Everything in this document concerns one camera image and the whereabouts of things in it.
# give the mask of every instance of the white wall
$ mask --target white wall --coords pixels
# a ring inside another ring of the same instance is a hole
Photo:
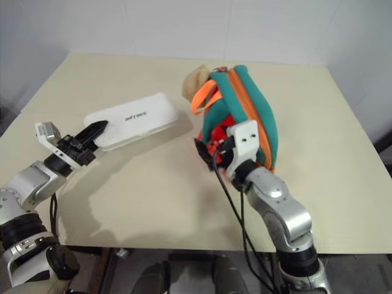
[[[392,128],[390,0],[0,0],[0,25],[16,110],[76,51],[326,64],[372,140]]]

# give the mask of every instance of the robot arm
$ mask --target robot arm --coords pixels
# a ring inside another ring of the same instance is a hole
[[[39,141],[53,154],[34,162],[0,188],[0,248],[10,293],[63,293],[79,271],[73,253],[42,225],[35,207],[51,197],[73,170],[95,159],[93,140],[107,121],[91,124],[75,137],[60,137],[50,122],[36,125]]]
[[[257,134],[255,121],[227,129],[227,146],[233,150],[233,160],[226,175],[245,191],[249,203],[264,220],[276,247],[282,277],[290,289],[331,293],[314,248],[311,215],[292,197],[283,180],[255,163]]]

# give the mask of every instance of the bag handle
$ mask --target bag handle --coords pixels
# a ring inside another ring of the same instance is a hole
[[[218,85],[214,80],[208,80],[194,95],[192,102],[190,103],[190,109],[194,115],[199,115],[206,108],[223,98],[222,93],[217,90]],[[208,102],[203,107],[200,107],[203,102],[208,99]]]

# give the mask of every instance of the table surface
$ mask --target table surface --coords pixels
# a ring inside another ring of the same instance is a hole
[[[179,110],[171,129],[111,152],[58,191],[61,241],[78,246],[241,250],[239,225],[193,138],[202,126],[181,97],[184,77],[241,62],[71,53],[0,139],[0,182],[49,151],[34,123],[77,134],[90,112],[162,91]],[[311,213],[320,253],[392,252],[392,181],[325,67],[244,62],[279,132],[276,174]],[[230,187],[237,207],[239,196]],[[37,208],[49,228],[49,201]],[[259,251],[274,251],[246,203]]]

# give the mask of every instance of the white plastic container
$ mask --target white plastic container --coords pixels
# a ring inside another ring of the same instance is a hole
[[[94,142],[104,151],[109,151],[167,129],[177,118],[178,113],[165,93],[159,92],[90,113],[85,116],[84,123],[88,126],[96,121],[108,121],[105,132]]]

